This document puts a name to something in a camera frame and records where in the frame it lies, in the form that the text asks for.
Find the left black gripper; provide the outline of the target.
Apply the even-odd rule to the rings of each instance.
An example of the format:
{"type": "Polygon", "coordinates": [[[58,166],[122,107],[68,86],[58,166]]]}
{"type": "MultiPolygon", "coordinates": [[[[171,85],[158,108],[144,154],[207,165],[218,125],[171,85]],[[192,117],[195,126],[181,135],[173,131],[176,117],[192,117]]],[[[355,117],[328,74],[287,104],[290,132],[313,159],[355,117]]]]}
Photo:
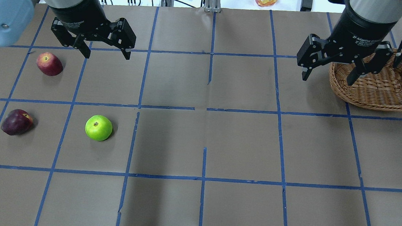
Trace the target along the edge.
{"type": "Polygon", "coordinates": [[[136,34],[126,18],[109,21],[99,0],[82,0],[72,7],[51,9],[56,17],[50,29],[63,47],[79,50],[88,59],[91,50],[85,43],[85,36],[90,36],[92,41],[112,44],[120,49],[126,60],[130,59],[136,34]]]}

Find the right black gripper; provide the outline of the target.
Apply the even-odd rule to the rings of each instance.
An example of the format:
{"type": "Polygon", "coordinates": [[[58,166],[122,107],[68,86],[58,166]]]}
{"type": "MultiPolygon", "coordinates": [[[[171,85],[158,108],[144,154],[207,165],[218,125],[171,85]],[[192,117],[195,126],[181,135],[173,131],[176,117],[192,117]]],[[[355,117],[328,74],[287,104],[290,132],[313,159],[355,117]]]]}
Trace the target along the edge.
{"type": "Polygon", "coordinates": [[[392,27],[393,23],[372,22],[354,10],[345,8],[327,39],[310,34],[297,52],[297,65],[302,68],[302,80],[306,81],[314,68],[330,61],[353,61],[355,67],[347,76],[348,86],[368,73],[379,73],[394,55],[391,43],[384,41],[392,27]],[[373,57],[365,63],[363,58],[371,54],[373,57]]]}

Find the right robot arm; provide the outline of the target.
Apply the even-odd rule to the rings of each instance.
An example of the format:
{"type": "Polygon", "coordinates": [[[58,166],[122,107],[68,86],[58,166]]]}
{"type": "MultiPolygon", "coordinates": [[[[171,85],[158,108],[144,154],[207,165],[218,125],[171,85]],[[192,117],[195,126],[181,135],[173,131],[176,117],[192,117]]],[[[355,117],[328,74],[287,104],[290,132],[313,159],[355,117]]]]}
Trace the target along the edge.
{"type": "Polygon", "coordinates": [[[353,64],[347,77],[349,86],[368,73],[377,74],[391,57],[402,61],[384,38],[402,18],[402,0],[329,0],[344,4],[339,21],[327,39],[310,34],[297,53],[297,65],[306,81],[312,70],[328,63],[353,64]]]}

